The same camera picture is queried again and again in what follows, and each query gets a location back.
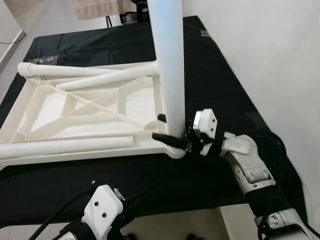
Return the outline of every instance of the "white cylindrical pole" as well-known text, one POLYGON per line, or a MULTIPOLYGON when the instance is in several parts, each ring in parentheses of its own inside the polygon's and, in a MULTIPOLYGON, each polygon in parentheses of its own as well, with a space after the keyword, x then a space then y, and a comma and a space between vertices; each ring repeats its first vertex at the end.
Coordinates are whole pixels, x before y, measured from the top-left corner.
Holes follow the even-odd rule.
POLYGON ((58 84, 56 87, 64 91, 70 91, 74 89, 81 89, 102 84, 123 82, 129 79, 136 79, 142 76, 149 76, 155 74, 158 74, 158 65, 156 61, 140 66, 134 66, 127 69, 119 70, 116 72, 61 83, 58 84))
POLYGON ((97 137, 0 144, 0 160, 75 152, 125 148, 134 145, 133 136, 97 137))
POLYGON ((36 65, 30 62, 21 62, 18 64, 19 74, 22 77, 27 78, 34 76, 90 77, 117 71, 119 70, 75 66, 36 65))
POLYGON ((185 131, 185 75, 182 0, 148 0, 168 133, 185 131))

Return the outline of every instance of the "white wall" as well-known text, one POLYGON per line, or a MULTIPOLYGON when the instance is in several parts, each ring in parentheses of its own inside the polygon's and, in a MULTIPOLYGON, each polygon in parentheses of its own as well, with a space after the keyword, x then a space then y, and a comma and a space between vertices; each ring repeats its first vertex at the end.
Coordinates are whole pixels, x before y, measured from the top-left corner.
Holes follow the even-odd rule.
POLYGON ((198 15, 303 182, 320 230, 318 0, 184 0, 198 15))
MULTIPOLYGON (((3 0, 0 0, 0 42, 14 42, 20 31, 21 27, 12 16, 7 5, 3 0)), ((10 44, 0 44, 0 61, 10 47, 10 44)))

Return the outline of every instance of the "white plastic tube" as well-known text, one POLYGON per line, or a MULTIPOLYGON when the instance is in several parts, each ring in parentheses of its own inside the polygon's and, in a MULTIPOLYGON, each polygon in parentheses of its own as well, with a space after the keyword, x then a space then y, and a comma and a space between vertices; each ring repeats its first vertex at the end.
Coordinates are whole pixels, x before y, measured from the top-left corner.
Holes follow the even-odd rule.
POLYGON ((133 145, 133 136, 17 142, 0 144, 0 159, 99 151, 133 145))
POLYGON ((148 0, 168 133, 185 131, 185 75, 182 0, 148 0))
POLYGON ((64 91, 70 91, 74 89, 81 89, 102 84, 123 82, 129 79, 135 79, 142 76, 149 76, 155 74, 158 74, 158 65, 156 61, 140 66, 134 66, 127 69, 119 70, 117 72, 111 72, 80 80, 61 83, 56 85, 56 87, 64 91))
POLYGON ((34 76, 66 76, 66 77, 90 77, 106 73, 113 73, 116 69, 101 69, 91 67, 75 66, 53 66, 36 65, 30 62, 21 62, 18 64, 18 73, 22 77, 31 78, 34 76))

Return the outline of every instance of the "black table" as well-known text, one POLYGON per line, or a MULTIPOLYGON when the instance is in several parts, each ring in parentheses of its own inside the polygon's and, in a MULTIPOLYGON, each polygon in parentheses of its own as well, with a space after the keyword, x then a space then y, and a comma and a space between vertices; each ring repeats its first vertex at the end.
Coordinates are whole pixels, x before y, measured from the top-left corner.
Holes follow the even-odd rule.
MULTIPOLYGON (((215 42, 201 34, 206 29, 199 18, 184 18, 183 31, 186 118, 193 118, 197 110, 212 108, 218 119, 217 136, 224 131, 267 127, 215 42)), ((58 65, 78 67, 156 59, 148 22, 37 37, 24 61, 49 56, 59 56, 58 65)), ((17 74, 0 106, 0 126, 24 83, 17 74)), ((260 157, 277 179, 275 147, 261 139, 256 141, 260 157)), ((41 223, 92 180, 116 186, 125 197, 149 192, 150 202, 138 213, 140 216, 246 202, 229 164, 219 157, 186 155, 171 159, 165 154, 150 154, 29 164, 0 171, 0 226, 41 223)), ((305 219, 301 181, 291 164, 282 189, 305 219)), ((81 217, 87 202, 87 198, 79 200, 55 221, 81 217)))

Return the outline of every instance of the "black tablecloth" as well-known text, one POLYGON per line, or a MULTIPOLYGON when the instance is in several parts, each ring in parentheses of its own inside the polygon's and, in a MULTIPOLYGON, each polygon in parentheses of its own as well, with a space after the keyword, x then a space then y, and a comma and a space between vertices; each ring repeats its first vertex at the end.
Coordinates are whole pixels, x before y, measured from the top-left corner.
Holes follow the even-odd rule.
MULTIPOLYGON (((204 31, 198 17, 183 19, 186 118, 193 118, 197 110, 212 108, 218 119, 217 136, 224 131, 266 127, 219 48, 204 31)), ((78 67, 156 59, 148 22, 37 37, 24 61, 49 56, 59 56, 58 65, 78 67)), ((17 74, 0 106, 0 126, 24 83, 17 74)), ((260 157, 277 179, 275 147, 259 139, 257 145, 260 157)), ((229 164, 218 157, 171 159, 165 154, 150 154, 9 166, 0 171, 0 226, 40 223, 92 180, 116 186, 125 197, 149 192, 150 202, 139 215, 246 202, 229 164)), ((305 218, 301 181, 292 165, 287 169, 283 191, 305 218)), ((79 200, 55 221, 81 217, 87 201, 79 200)))

